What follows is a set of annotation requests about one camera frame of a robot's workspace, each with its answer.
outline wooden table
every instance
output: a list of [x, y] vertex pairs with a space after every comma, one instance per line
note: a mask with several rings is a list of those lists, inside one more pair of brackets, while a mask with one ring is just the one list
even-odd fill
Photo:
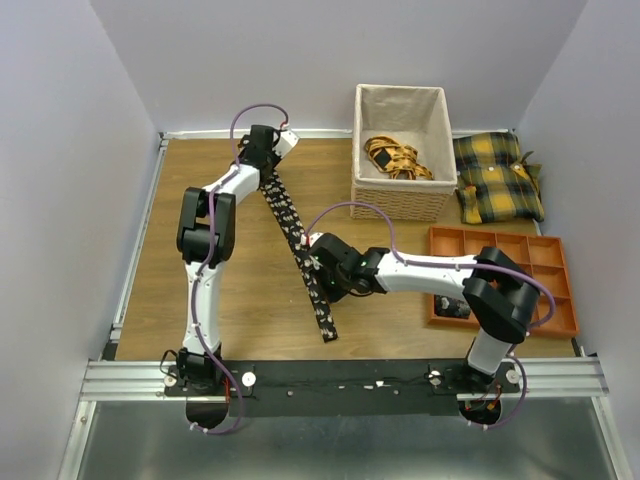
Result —
[[[203, 186], [231, 161], [228, 141], [170, 142], [151, 212], [117, 351], [118, 360], [159, 360], [182, 344], [187, 283], [175, 236], [186, 187]], [[349, 200], [351, 141], [302, 140], [278, 166], [305, 225], [325, 207]], [[396, 221], [397, 246], [427, 251], [428, 224]], [[460, 225], [451, 197], [439, 225]], [[535, 233], [531, 221], [493, 224], [497, 231]], [[340, 338], [323, 343], [306, 290], [286, 241], [260, 193], [237, 209], [236, 247], [222, 281], [220, 330], [229, 359], [355, 359], [462, 357], [473, 331], [426, 326], [426, 296], [419, 293], [347, 297], [333, 306]], [[382, 220], [353, 220], [337, 209], [317, 225], [361, 251], [388, 246]], [[571, 356], [569, 341], [530, 338], [522, 356]]]

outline white wall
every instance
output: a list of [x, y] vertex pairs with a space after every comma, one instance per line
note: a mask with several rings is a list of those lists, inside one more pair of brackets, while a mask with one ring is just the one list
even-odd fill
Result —
[[0, 7], [0, 478], [56, 478], [157, 134], [86, 0]]
[[585, 4], [91, 1], [163, 131], [228, 128], [257, 101], [351, 128], [358, 83], [443, 86], [454, 128], [512, 127]]
[[520, 124], [544, 164], [582, 340], [597, 351], [640, 476], [640, 4], [590, 0]]

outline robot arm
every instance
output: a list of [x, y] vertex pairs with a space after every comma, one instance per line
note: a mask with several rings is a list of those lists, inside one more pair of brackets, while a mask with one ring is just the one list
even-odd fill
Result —
[[401, 254], [405, 260], [443, 267], [414, 266], [400, 261], [386, 248], [370, 248], [364, 254], [330, 233], [313, 234], [309, 250], [329, 301], [348, 293], [364, 296], [387, 292], [425, 292], [469, 303], [480, 331], [465, 364], [479, 383], [490, 383], [514, 344], [522, 343], [540, 292], [510, 275], [481, 269], [456, 269], [455, 265], [485, 263], [522, 270], [499, 249], [487, 247], [480, 255], [428, 257]]
[[[216, 182], [202, 188], [188, 188], [184, 193], [177, 234], [177, 247], [182, 253], [188, 280], [187, 330], [177, 364], [189, 370], [193, 379], [210, 379], [213, 366], [195, 330], [197, 321], [204, 340], [211, 351], [220, 348], [218, 304], [220, 282], [235, 244], [236, 205], [250, 193], [257, 191], [271, 176], [275, 166], [297, 144], [298, 137], [290, 130], [277, 131], [272, 127], [254, 125], [242, 140], [240, 164], [233, 164]], [[214, 195], [214, 215], [209, 212], [209, 196]], [[215, 249], [207, 265], [211, 245], [210, 226], [199, 223], [209, 216], [215, 222]], [[198, 274], [197, 295], [193, 288]]]

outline metal floor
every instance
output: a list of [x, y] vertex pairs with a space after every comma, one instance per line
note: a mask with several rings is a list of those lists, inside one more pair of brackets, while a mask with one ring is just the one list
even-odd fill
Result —
[[530, 399], [512, 423], [489, 432], [470, 428], [461, 418], [397, 415], [252, 419], [222, 437], [189, 431], [181, 403], [99, 403], [79, 478], [605, 480], [615, 475], [591, 399], [558, 398]]

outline black and yellow plaid pillow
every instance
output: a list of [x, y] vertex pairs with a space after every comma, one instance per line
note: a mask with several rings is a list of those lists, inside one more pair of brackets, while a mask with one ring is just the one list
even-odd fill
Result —
[[489, 223], [512, 218], [544, 220], [540, 203], [540, 165], [520, 155], [512, 133], [481, 133], [453, 141], [458, 169], [458, 198], [464, 223]]

